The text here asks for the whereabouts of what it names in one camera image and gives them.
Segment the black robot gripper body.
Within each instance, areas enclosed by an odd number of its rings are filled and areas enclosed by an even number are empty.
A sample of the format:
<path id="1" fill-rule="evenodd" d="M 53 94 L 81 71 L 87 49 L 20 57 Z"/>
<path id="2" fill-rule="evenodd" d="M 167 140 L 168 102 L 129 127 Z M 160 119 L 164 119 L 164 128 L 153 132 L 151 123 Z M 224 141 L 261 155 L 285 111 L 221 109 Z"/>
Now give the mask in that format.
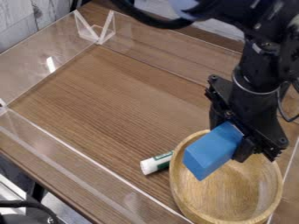
<path id="1" fill-rule="evenodd" d="M 224 102 L 229 111 L 228 120 L 236 125 L 243 137 L 251 137 L 255 144 L 253 154 L 263 154 L 273 162 L 288 147 L 285 132 L 277 121 L 276 93 L 255 93 L 241 88 L 237 82 L 211 75 L 205 96 L 212 101 Z"/>

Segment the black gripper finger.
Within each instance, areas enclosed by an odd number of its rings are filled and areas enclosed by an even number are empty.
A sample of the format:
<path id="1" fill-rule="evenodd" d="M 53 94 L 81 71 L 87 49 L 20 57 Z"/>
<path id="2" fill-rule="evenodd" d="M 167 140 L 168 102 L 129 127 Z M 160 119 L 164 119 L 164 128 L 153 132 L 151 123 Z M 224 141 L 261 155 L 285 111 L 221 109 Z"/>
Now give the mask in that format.
<path id="1" fill-rule="evenodd" d="M 212 130 L 229 119 L 229 116 L 227 115 L 228 111 L 229 111 L 229 107 L 223 101 L 212 101 L 211 102 L 211 105 L 209 105 L 209 128 Z"/>
<path id="2" fill-rule="evenodd" d="M 241 138 L 240 144 L 233 152 L 232 159 L 243 163 L 253 154 L 256 144 L 249 136 Z"/>

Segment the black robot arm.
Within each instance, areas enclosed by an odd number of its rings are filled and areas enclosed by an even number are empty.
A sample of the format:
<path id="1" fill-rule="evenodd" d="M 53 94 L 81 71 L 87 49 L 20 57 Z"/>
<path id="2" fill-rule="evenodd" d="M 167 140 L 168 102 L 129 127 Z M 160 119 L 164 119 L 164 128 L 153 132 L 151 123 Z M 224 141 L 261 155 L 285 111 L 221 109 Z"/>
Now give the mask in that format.
<path id="1" fill-rule="evenodd" d="M 244 48 L 229 80 L 212 75 L 205 95 L 209 126 L 232 122 L 243 139 L 232 159 L 244 162 L 261 153 L 273 161 L 288 146 L 279 121 L 288 89 L 299 91 L 299 0 L 168 0 L 176 19 L 160 19 L 137 9 L 132 0 L 112 4 L 143 24 L 176 30 L 216 19 L 244 34 Z"/>

